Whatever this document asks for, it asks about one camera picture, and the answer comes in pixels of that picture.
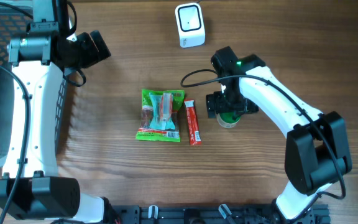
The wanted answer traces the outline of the green lid spice jar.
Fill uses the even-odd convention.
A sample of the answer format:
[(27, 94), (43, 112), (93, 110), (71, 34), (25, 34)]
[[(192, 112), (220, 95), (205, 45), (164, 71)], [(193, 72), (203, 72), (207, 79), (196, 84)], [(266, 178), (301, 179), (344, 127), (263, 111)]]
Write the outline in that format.
[(237, 125), (241, 117), (235, 117), (234, 113), (219, 113), (217, 121), (224, 128), (233, 128)]

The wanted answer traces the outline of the red stick packet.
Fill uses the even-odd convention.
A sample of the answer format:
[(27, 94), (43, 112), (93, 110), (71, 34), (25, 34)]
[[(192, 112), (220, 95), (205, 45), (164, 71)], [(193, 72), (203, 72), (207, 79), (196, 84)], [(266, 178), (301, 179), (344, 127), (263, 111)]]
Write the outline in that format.
[(201, 145), (201, 136), (196, 115), (195, 101), (185, 100), (184, 104), (186, 108), (190, 144), (192, 146)]

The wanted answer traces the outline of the green snack bag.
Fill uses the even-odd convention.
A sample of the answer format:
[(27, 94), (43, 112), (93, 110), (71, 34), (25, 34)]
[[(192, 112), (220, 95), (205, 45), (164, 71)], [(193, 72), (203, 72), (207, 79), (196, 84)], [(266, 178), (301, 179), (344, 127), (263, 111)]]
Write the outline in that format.
[(142, 90), (140, 141), (180, 142), (178, 112), (184, 102), (184, 90)]

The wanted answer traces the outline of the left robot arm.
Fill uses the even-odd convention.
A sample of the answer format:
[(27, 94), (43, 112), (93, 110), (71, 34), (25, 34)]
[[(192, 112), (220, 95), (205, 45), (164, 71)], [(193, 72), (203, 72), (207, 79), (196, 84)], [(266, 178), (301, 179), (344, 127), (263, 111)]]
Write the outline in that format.
[(74, 178), (58, 174), (58, 112), (62, 83), (110, 56), (101, 34), (76, 35), (70, 1), (34, 1), (25, 32), (7, 46), (14, 80), (9, 149), (0, 178), (2, 216), (52, 223), (120, 223), (105, 197), (84, 194)]

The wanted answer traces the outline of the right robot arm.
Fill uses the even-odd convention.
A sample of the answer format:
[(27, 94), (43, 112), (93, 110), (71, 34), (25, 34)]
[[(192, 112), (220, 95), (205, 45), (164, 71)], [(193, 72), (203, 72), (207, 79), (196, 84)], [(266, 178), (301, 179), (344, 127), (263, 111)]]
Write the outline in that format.
[(245, 114), (262, 110), (286, 138), (288, 183), (273, 201), (276, 221), (303, 218), (332, 184), (352, 169), (344, 119), (323, 113), (281, 84), (258, 56), (238, 58), (230, 47), (217, 50), (211, 64), (221, 90), (206, 96), (209, 118), (233, 128)]

